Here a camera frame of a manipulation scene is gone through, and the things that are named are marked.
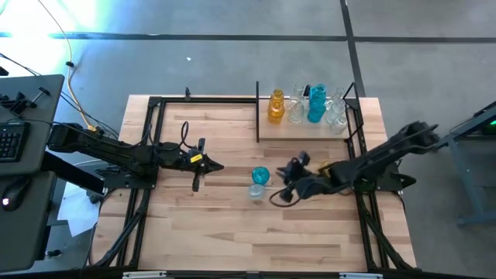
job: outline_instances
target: gray floor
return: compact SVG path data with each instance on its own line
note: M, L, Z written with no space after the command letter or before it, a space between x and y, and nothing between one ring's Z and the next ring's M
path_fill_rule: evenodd
M44 2L67 31L345 34L339 0ZM347 2L356 36L496 36L496 2L490 0ZM25 8L9 3L0 16L0 31L18 36L0 39L0 51L36 71L65 74L67 44L40 36L58 30L35 2L32 5L37 10L23 15L37 24L26 26L18 16ZM79 100L94 117L116 129L130 94L182 94L188 86L193 94L251 95L255 81L268 94L275 87L290 91L302 71L331 88L353 80L346 43L72 40L71 45L78 68L73 88ZM358 43L356 48L366 94L380 99L388 135L417 119L438 123L443 135L496 96L494 44ZM2 66L13 75L26 74L3 61ZM56 118L81 122L65 103L60 103ZM482 174L491 173L484 167L491 165L487 151L494 146L476 144L465 150L481 165ZM87 159L61 156L71 163ZM495 227L456 226L456 218L470 213L470 205L449 153L409 156L401 171L418 179L405 191L418 266L495 277ZM89 234L67 236L67 228L60 227L51 236L50 248L66 246L69 256L36 263L33 270L80 267Z

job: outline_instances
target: white paper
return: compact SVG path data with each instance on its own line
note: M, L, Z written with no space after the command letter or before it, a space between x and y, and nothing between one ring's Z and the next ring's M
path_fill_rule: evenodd
M86 190L67 182L57 220L67 220L74 237L91 229L98 221L100 202L92 204Z

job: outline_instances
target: keyboard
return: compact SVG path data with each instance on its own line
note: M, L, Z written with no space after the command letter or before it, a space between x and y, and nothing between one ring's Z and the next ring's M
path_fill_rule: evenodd
M0 163L20 160L28 132L27 122L0 123Z

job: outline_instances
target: wooden tabletop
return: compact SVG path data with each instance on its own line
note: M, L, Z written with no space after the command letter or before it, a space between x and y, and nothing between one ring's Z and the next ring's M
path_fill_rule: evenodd
M148 98L129 96L121 140L140 140ZM387 139L381 108L377 98L361 98L360 104L367 148L371 149ZM225 169L207 174L197 193L191 190L192 174L160 171L148 208L140 269L366 270L353 195L318 195L290 208L274 207L267 200L283 187L274 174L276 167L285 166L299 151L308 152L311 169L323 161L349 159L342 139L256 143L254 104L167 104L160 140L179 142L185 120L190 124L187 143L194 145L205 137L206 153ZM269 169L270 180L263 200L252 201L248 187L251 171L258 166ZM129 190L118 190L102 206L93 240L94 260L103 256L122 231L128 200ZM415 266L400 200L378 192L377 202L385 235L405 261ZM379 263L375 238L371 241Z

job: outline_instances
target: yellow label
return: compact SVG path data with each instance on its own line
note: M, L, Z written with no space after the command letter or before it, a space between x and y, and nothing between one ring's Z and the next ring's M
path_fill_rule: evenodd
M194 163L194 162L196 162L197 160L201 160L202 158L203 158L203 156L202 156L201 154L198 154L198 155L196 155L196 156L193 156L193 157L190 159L190 161L191 161L192 163Z

